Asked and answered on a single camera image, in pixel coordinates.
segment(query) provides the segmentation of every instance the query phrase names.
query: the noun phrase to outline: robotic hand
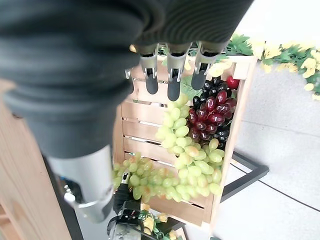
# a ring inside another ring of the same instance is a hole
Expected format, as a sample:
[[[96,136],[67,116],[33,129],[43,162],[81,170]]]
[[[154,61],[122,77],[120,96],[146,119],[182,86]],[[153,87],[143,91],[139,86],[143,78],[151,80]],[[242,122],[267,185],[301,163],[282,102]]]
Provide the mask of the robotic hand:
[[[157,44],[167,43],[168,98],[176,100],[188,48],[201,41],[192,78],[200,89],[251,3],[1,1],[0,77],[16,83],[4,101],[26,120],[70,205],[94,222],[112,208],[113,124],[132,91],[129,69],[140,59],[156,93]]]

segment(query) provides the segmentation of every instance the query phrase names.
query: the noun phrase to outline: green leaf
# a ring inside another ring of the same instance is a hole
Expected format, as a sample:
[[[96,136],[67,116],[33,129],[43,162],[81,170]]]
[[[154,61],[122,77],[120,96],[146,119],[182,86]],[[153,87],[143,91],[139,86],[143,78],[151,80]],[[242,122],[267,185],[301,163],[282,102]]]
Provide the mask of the green leaf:
[[[161,65],[162,65],[162,66],[167,66],[167,64],[168,64],[168,58],[166,57],[166,58],[162,61]]]
[[[202,90],[194,90],[191,86],[192,75],[184,76],[181,79],[180,91],[188,96],[189,100],[192,100],[194,96],[199,96]]]
[[[271,58],[269,58],[269,59],[263,59],[262,63],[266,65],[272,65],[274,61]]]

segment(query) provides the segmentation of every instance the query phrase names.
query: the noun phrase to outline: gray floor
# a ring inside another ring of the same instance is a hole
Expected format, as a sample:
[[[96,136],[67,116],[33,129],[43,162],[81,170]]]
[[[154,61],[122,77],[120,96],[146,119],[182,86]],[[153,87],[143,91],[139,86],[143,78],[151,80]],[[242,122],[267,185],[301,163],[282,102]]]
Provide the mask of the gray floor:
[[[295,73],[254,75],[236,151],[269,166],[261,179],[220,205],[214,234],[222,240],[319,240],[320,102]],[[244,173],[231,167],[228,182]],[[291,199],[284,194],[305,203]],[[79,223],[85,240],[106,239],[107,221]],[[209,236],[186,227],[189,240]]]

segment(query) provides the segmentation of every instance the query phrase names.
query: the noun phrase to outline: green grape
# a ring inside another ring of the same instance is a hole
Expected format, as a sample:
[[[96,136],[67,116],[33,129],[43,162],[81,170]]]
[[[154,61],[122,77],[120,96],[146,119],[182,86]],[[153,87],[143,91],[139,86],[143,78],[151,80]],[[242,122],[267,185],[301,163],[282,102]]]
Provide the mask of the green grape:
[[[177,186],[179,184],[179,180],[176,177],[172,177],[171,181],[172,181],[172,186]]]
[[[222,172],[220,169],[215,169],[212,174],[212,182],[215,184],[219,184],[221,181]]]
[[[175,143],[179,146],[179,147],[186,147],[187,146],[187,140],[185,137],[178,137],[175,141]]]
[[[129,179],[129,183],[132,186],[136,187],[136,186],[138,186],[140,184],[140,179],[136,174],[133,174]]]
[[[188,169],[184,168],[179,170],[178,176],[180,179],[185,179],[188,176]]]
[[[138,176],[142,176],[144,174],[145,170],[140,166],[137,170],[136,170],[136,174]]]
[[[192,141],[193,141],[192,138],[189,137],[189,136],[186,136],[186,137],[185,137],[185,140],[186,140],[186,145],[187,145],[187,146],[189,146],[189,145],[192,143]]]
[[[165,178],[162,182],[162,186],[164,186],[165,188],[171,187],[172,186],[171,178]]]
[[[177,145],[175,145],[175,146],[172,148],[172,150],[173,150],[173,152],[174,152],[175,154],[181,154],[181,153],[183,153],[183,152],[185,151],[182,147],[177,146]]]
[[[181,161],[181,159],[177,158],[175,161],[174,161],[174,167],[178,170],[180,169],[184,169],[185,168],[185,164]]]
[[[175,130],[175,135],[177,138],[182,138],[187,135],[189,132],[189,128],[187,126],[181,126],[177,130]]]
[[[132,190],[132,193],[133,193],[133,198],[135,200],[139,200],[142,196],[141,187],[139,187],[139,186],[134,187]]]
[[[181,161],[185,165],[189,165],[192,163],[192,158],[185,152],[182,152],[177,160]]]
[[[191,186],[197,186],[197,184],[198,184],[198,179],[197,179],[197,177],[189,174],[189,175],[188,175],[188,183],[189,183]]]
[[[185,201],[190,201],[190,198],[191,198],[187,192],[185,192],[184,194],[181,194],[181,197]]]
[[[201,145],[199,143],[197,143],[197,142],[193,146],[198,150],[201,149]]]
[[[171,111],[172,109],[178,107],[178,106],[177,106],[177,103],[175,103],[174,101],[169,101],[168,104],[167,104],[167,106],[168,106],[168,110],[169,110],[169,111]]]
[[[180,179],[180,184],[181,185],[187,185],[188,184],[188,178],[181,178]]]
[[[209,142],[209,148],[210,150],[215,150],[219,145],[219,141],[216,138],[211,139],[211,141]]]
[[[189,116],[189,106],[182,106],[180,108],[180,118],[186,118]]]
[[[175,200],[177,203],[180,203],[182,200],[181,194],[180,193],[176,193],[175,195],[172,195],[173,200]]]
[[[198,193],[197,193],[197,191],[195,190],[195,188],[194,187],[192,187],[192,186],[185,186],[186,187],[186,191],[187,191],[187,193],[192,197],[192,198],[196,198],[196,197],[198,197]]]
[[[199,151],[199,154],[194,157],[194,160],[203,160],[207,157],[207,154],[202,149]]]
[[[214,151],[209,153],[209,159],[211,162],[214,163],[220,163],[222,161],[222,157]]]
[[[208,197],[210,195],[210,190],[209,190],[208,186],[198,187],[196,190],[200,195],[202,195],[204,197]]]
[[[113,164],[113,170],[119,171],[119,169],[120,169],[120,164],[119,163]]]
[[[212,183],[212,176],[211,175],[205,175],[206,177],[206,181],[208,182],[208,184]]]
[[[188,96],[185,93],[180,92],[178,99],[175,101],[176,105],[178,107],[182,107],[182,106],[186,105],[187,102],[188,102]]]
[[[146,186],[148,184],[148,178],[147,177],[143,177],[140,179],[140,185],[141,186]]]
[[[178,129],[180,127],[183,127],[187,124],[187,120],[185,118],[179,118],[177,121],[173,124],[173,129]]]
[[[128,169],[129,169],[129,171],[131,172],[131,173],[134,173],[135,171],[137,171],[137,169],[138,169],[138,164],[137,163],[131,163],[130,164],[130,166],[128,167]]]
[[[216,183],[210,183],[209,190],[214,195],[221,195],[222,194],[222,188]]]
[[[215,150],[213,150],[212,152],[220,155],[222,158],[225,157],[225,151],[223,151],[223,150],[221,150],[221,149],[215,149]]]
[[[199,186],[200,188],[204,188],[205,186],[208,185],[207,178],[206,178],[206,176],[203,175],[203,174],[201,174],[200,176],[198,176],[197,180],[198,180],[198,186]]]
[[[175,187],[175,190],[180,193],[180,194],[184,194],[186,193],[187,189],[185,185],[181,185],[179,184],[178,186]]]
[[[128,168],[128,167],[130,166],[130,162],[129,162],[128,160],[124,160],[124,161],[123,161],[123,166],[124,166],[125,168]]]
[[[188,172],[195,177],[199,177],[201,175],[201,168],[198,166],[190,166]]]
[[[199,150],[196,149],[194,146],[186,146],[184,150],[192,158],[198,156],[199,154]]]
[[[163,125],[168,128],[172,128],[174,126],[174,120],[169,115],[164,116]]]
[[[202,149],[205,151],[205,153],[206,153],[207,155],[209,155],[209,153],[210,153],[210,147],[209,147],[209,145],[203,145],[203,146],[202,146]]]
[[[166,136],[165,136],[165,141],[167,141],[168,143],[171,143],[172,146],[171,148],[176,145],[176,140],[177,140],[177,136],[171,132],[171,133],[168,133]]]
[[[113,187],[114,189],[117,189],[122,181],[122,177],[117,176],[114,180],[113,180]]]
[[[170,117],[173,121],[177,121],[180,118],[180,109],[174,108],[171,110]]]
[[[152,163],[151,161],[148,161],[146,164],[143,165],[143,169],[144,169],[145,171],[151,170],[152,167],[153,167],[153,163]]]

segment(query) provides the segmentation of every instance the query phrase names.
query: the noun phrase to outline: dark purple grape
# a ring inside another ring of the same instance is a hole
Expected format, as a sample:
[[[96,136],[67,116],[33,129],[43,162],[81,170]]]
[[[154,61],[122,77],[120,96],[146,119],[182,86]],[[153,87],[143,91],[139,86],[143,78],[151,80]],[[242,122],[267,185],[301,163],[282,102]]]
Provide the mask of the dark purple grape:
[[[214,84],[212,83],[212,81],[205,80],[203,89],[206,89],[209,91],[213,86],[214,86]]]
[[[198,109],[201,102],[200,102],[200,97],[198,96],[194,96],[193,99],[192,99],[192,103],[193,103],[193,106]]]
[[[211,135],[207,131],[200,132],[200,138],[202,140],[208,141],[210,139]]]
[[[199,121],[204,122],[207,119],[207,111],[205,109],[200,109],[197,116]]]
[[[227,89],[228,89],[228,85],[225,82],[220,83],[218,86],[218,91],[227,90]]]
[[[218,94],[218,88],[214,86],[214,87],[211,88],[211,90],[209,91],[209,96],[210,96],[210,97],[216,97],[217,94]]]
[[[220,137],[229,137],[230,131],[229,130],[217,131],[216,134],[218,134]]]
[[[203,123],[202,121],[198,121],[195,126],[200,130],[203,131],[206,129],[207,125]]]
[[[216,104],[220,105],[220,104],[224,104],[227,100],[227,92],[226,90],[221,90],[218,92],[217,96],[216,96]]]
[[[218,76],[218,77],[213,77],[211,79],[212,83],[214,86],[219,86],[220,84],[224,83],[224,81],[221,80],[221,76]]]

